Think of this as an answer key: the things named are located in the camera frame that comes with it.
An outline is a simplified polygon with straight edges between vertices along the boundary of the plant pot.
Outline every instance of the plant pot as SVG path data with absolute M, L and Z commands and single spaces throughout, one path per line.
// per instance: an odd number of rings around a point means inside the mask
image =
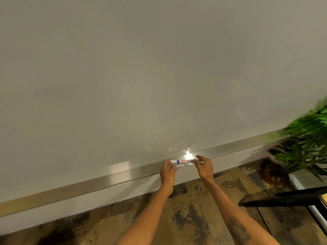
M 276 163 L 265 165 L 260 171 L 261 179 L 270 185 L 281 185 L 288 182 L 288 174 L 281 172 L 281 166 Z

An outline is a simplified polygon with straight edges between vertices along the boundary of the whiteboard marker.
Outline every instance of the whiteboard marker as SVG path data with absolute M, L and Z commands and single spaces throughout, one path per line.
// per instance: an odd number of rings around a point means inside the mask
M 191 160 L 170 160 L 170 163 L 177 163 L 177 164 L 185 164 L 185 163 L 192 163 L 193 159 Z

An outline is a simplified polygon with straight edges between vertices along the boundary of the whiteboard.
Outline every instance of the whiteboard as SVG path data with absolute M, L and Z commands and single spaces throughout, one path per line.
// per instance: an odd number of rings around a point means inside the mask
M 283 128 L 327 94 L 326 10 L 0 0 L 0 188 Z

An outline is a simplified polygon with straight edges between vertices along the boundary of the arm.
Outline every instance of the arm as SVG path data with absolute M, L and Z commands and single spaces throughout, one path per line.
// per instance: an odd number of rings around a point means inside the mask
M 168 168 L 170 160 L 161 167 L 161 187 L 148 206 L 137 217 L 133 224 L 117 240 L 117 245 L 150 245 L 157 230 L 159 219 L 168 196 L 173 192 L 176 167 Z
M 204 186 L 215 199 L 220 214 L 236 245 L 280 245 L 263 227 L 236 206 L 214 181 L 211 160 L 197 156 L 194 160 Z

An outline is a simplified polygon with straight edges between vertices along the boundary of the person's right arm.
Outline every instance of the person's right arm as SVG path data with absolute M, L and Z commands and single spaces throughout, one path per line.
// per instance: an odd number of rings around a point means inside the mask
M 254 219 L 236 206 L 214 181 L 214 168 L 209 158 L 197 156 L 194 160 L 204 186 L 215 199 L 220 214 L 236 245 L 280 245 Z

